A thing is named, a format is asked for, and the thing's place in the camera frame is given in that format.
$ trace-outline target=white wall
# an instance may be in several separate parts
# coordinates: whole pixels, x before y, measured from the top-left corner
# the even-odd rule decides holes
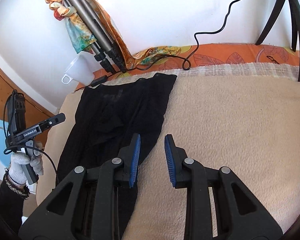
[[[195,32],[215,31],[222,26],[231,1],[99,0],[132,54],[153,46],[194,44]],[[199,42],[255,43],[274,3],[235,3],[226,28],[216,35],[201,35]],[[290,8],[286,1],[264,44],[289,47],[290,42]],[[84,54],[95,62],[92,55]],[[64,22],[53,17],[44,0],[0,0],[0,67],[29,96],[54,113],[77,84],[72,81],[63,85],[60,81],[75,57]]]

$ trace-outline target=white work glove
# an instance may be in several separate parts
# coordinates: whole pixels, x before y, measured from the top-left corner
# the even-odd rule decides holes
[[[42,148],[40,142],[37,143],[36,148]],[[11,154],[11,164],[9,168],[10,178],[17,184],[23,185],[26,183],[27,178],[21,167],[22,164],[30,164],[33,167],[35,174],[41,176],[43,175],[43,166],[42,166],[42,155],[40,152],[34,150],[34,155],[29,158],[23,152],[17,152]]]

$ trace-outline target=beige fleece blanket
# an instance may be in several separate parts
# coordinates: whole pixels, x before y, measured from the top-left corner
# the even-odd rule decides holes
[[[60,110],[66,121],[49,132],[45,151],[55,163],[81,95],[66,97]],[[230,167],[284,232],[292,225],[300,214],[300,82],[271,76],[178,77],[164,119],[156,146],[139,168],[138,198],[123,239],[183,239],[186,190],[174,189],[169,181],[167,133],[204,166]],[[38,204],[54,187],[47,159],[43,166]]]

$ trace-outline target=tripod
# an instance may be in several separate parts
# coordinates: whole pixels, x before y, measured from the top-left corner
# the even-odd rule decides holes
[[[97,39],[97,41],[90,46],[95,52],[95,59],[97,61],[100,61],[100,65],[107,72],[111,72],[112,74],[116,73],[108,59],[106,59],[106,56],[104,54],[105,52],[118,66],[120,71],[125,73],[126,66],[119,46],[105,29],[91,5],[86,0],[63,0],[63,2],[66,6],[71,5],[77,10],[77,13],[81,20],[85,23],[85,25],[90,29],[92,34]]]
[[[291,22],[292,22],[291,48],[294,52],[296,52],[298,34],[299,34],[299,47],[300,47],[300,5],[298,0],[288,0],[288,1],[290,5]],[[268,33],[270,32],[272,26],[274,25],[275,21],[277,20],[282,10],[284,2],[285,0],[276,0],[272,13],[269,17],[269,20],[266,23],[266,26],[263,29],[259,39],[257,40],[256,45],[260,45],[264,41]],[[299,62],[298,81],[300,82],[300,62]]]

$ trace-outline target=black fabric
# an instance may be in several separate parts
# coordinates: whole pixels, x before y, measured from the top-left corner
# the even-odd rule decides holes
[[[157,142],[176,78],[156,73],[134,83],[85,88],[75,113],[75,125],[60,156],[59,179],[78,165],[94,168],[117,157],[119,149],[130,144],[134,133],[141,137],[141,164]],[[118,190],[120,237],[132,215],[137,194],[137,186]]]
[[[3,180],[0,185],[0,215],[16,234],[22,224],[23,202],[24,198],[9,189]]]

